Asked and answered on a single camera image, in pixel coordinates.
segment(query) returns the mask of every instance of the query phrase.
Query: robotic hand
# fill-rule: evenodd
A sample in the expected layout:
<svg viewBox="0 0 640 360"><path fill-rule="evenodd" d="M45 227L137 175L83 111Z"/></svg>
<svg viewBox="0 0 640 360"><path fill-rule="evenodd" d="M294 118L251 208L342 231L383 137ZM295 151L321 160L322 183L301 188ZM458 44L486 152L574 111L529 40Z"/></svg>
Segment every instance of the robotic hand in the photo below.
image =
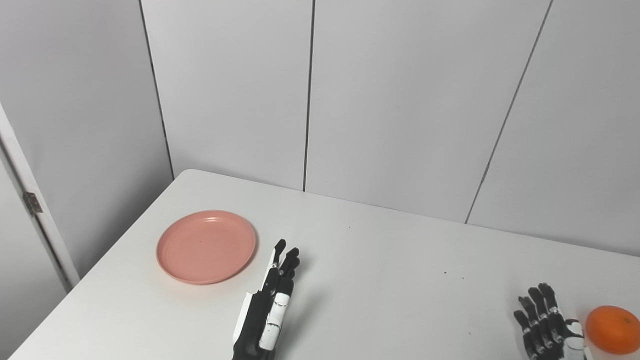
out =
<svg viewBox="0 0 640 360"><path fill-rule="evenodd" d="M234 331L232 360L272 360L282 328L282 320L293 292L294 269L300 264L297 247L280 263L287 246L280 239L271 253L262 289L244 297Z"/></svg>
<svg viewBox="0 0 640 360"><path fill-rule="evenodd" d="M591 351L584 346L580 322L564 319L551 286L543 282L537 288L529 288L529 296L518 297L527 314L522 310L513 312L522 327L529 359L593 360Z"/></svg>

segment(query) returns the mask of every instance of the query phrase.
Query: orange fruit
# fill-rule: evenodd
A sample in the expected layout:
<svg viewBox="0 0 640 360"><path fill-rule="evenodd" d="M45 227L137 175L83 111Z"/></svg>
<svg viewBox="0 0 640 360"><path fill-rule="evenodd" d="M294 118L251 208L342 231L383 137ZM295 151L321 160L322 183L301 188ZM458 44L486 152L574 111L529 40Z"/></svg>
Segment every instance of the orange fruit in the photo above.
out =
<svg viewBox="0 0 640 360"><path fill-rule="evenodd" d="M612 354L629 354L640 348L640 321L617 306L598 306L587 316L587 336Z"/></svg>

